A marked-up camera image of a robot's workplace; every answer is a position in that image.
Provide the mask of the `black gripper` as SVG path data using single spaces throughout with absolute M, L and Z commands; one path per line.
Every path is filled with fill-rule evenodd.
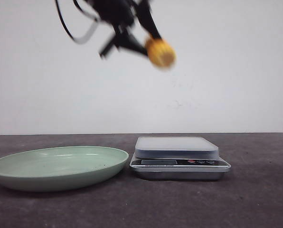
M 141 26 L 153 39 L 162 39 L 152 18 L 148 0 L 141 0 L 138 4 L 134 0 L 94 0 L 94 10 L 102 20 L 109 23 L 115 30 L 119 27 L 131 27 L 134 24 L 135 15 L 132 9 L 136 10 L 136 7 L 137 18 Z M 107 57 L 113 47 L 124 48 L 148 56 L 146 48 L 134 35 L 128 32 L 111 36 L 99 51 L 99 56 L 101 58 Z

